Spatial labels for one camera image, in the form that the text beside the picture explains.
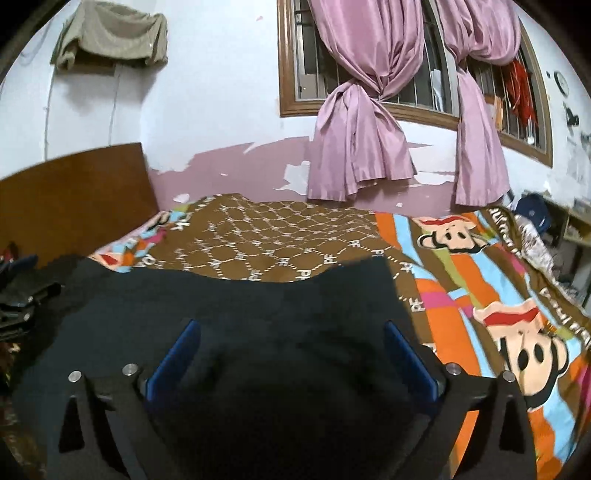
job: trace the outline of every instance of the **wooden headboard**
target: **wooden headboard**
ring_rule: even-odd
[[[89,255],[157,212],[141,144],[80,152],[0,181],[0,249],[15,242],[43,266]]]

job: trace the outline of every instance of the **wall clock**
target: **wall clock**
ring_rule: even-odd
[[[556,85],[558,85],[558,89],[562,92],[565,97],[569,96],[569,84],[566,82],[566,78],[560,72],[554,72],[554,80],[556,80]]]

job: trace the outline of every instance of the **black cloth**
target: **black cloth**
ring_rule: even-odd
[[[382,258],[288,284],[118,274],[88,259],[50,267],[65,288],[40,309],[13,395],[49,457],[68,374],[153,365],[187,317],[202,327],[200,349],[151,410],[195,478],[380,478],[426,427],[384,352],[385,321],[414,332]]]

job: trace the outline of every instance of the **metal screw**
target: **metal screw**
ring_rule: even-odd
[[[126,377],[131,377],[134,373],[139,370],[139,367],[136,364],[127,364],[121,370]]]
[[[68,380],[72,383],[78,382],[79,379],[82,378],[82,372],[78,370],[74,370],[70,375],[68,375]]]
[[[503,372],[503,378],[509,383],[513,383],[515,381],[515,374],[513,372],[505,371]]]
[[[459,375],[462,373],[462,367],[458,364],[447,364],[445,370],[452,375]]]

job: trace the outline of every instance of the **window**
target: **window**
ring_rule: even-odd
[[[279,20],[279,77],[281,116],[317,115],[324,99],[351,75],[324,46],[308,0],[277,0]],[[459,100],[456,66],[443,45],[434,0],[423,0],[423,64],[398,95],[385,100],[398,120],[457,129]],[[485,97],[502,100],[502,145],[552,166],[550,114],[540,67],[523,27],[518,61],[530,74],[530,91],[538,125],[524,127],[511,111],[500,67],[469,59],[468,69]]]

